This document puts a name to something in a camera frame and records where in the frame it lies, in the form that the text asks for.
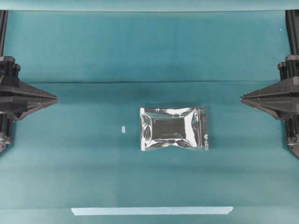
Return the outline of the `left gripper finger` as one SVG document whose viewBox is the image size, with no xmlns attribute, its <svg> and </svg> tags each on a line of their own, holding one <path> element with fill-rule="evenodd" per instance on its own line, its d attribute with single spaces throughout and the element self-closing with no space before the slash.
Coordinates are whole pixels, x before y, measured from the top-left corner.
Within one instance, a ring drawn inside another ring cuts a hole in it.
<svg viewBox="0 0 299 224">
<path fill-rule="evenodd" d="M 21 96 L 30 99 L 58 99 L 57 96 L 21 81 Z"/>
<path fill-rule="evenodd" d="M 32 114 L 38 110 L 41 110 L 41 109 L 44 109 L 44 108 L 47 108 L 51 105 L 54 105 L 58 103 L 58 98 L 56 99 L 52 99 L 52 98 L 43 98 L 41 99 L 41 102 L 38 102 L 38 103 L 28 103 L 27 105 L 27 111 L 23 113 L 23 116 L 26 117 L 28 116 L 29 114 Z"/>
</svg>

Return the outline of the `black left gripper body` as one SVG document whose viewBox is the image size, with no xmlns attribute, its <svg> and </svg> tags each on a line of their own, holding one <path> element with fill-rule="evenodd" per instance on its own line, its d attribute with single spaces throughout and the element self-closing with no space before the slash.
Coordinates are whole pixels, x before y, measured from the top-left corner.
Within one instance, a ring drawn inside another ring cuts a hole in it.
<svg viewBox="0 0 299 224">
<path fill-rule="evenodd" d="M 20 65 L 12 56 L 0 57 L 0 112 L 22 120 L 28 112 L 28 85 L 18 78 Z"/>
</svg>

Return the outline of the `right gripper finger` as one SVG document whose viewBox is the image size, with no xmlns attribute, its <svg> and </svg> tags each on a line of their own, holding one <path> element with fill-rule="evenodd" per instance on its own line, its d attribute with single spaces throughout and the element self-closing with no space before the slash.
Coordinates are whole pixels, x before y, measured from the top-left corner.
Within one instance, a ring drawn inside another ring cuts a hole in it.
<svg viewBox="0 0 299 224">
<path fill-rule="evenodd" d="M 248 106 L 250 106 L 250 107 L 253 107 L 253 108 L 255 108 L 255 109 L 258 109 L 258 110 L 261 110 L 261 111 L 263 111 L 263 112 L 265 112 L 265 113 L 268 113 L 268 114 L 270 114 L 270 115 L 273 116 L 273 117 L 277 117 L 277 116 L 278 116 L 278 114 L 277 114 L 276 111 L 274 111 L 274 110 L 272 110 L 272 109 L 269 109 L 269 108 L 266 108 L 266 107 L 260 105 L 260 103 L 252 102 L 252 101 L 249 100 L 249 99 L 241 99 L 241 102 L 242 102 L 243 104 L 245 104 L 245 105 L 248 105 Z"/>
<path fill-rule="evenodd" d="M 249 99 L 249 98 L 274 98 L 279 95 L 280 88 L 276 85 L 270 85 L 262 89 L 255 90 L 253 92 L 244 94 L 241 96 L 241 99 Z"/>
</svg>

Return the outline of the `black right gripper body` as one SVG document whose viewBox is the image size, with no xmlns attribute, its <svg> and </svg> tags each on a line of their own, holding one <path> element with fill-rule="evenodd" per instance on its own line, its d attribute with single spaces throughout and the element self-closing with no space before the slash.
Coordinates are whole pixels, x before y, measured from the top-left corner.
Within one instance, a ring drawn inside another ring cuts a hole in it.
<svg viewBox="0 0 299 224">
<path fill-rule="evenodd" d="M 278 64 L 278 70 L 281 80 L 272 86 L 272 116 L 283 120 L 299 113 L 299 56 L 288 55 Z"/>
</svg>

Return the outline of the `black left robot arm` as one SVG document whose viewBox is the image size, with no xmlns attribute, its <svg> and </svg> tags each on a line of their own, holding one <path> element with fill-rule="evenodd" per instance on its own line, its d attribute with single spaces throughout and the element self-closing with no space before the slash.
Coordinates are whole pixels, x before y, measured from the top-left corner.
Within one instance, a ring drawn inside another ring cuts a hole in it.
<svg viewBox="0 0 299 224">
<path fill-rule="evenodd" d="M 21 67 L 12 56 L 0 58 L 0 151 L 13 141 L 13 124 L 58 102 L 58 97 L 18 78 Z"/>
</svg>

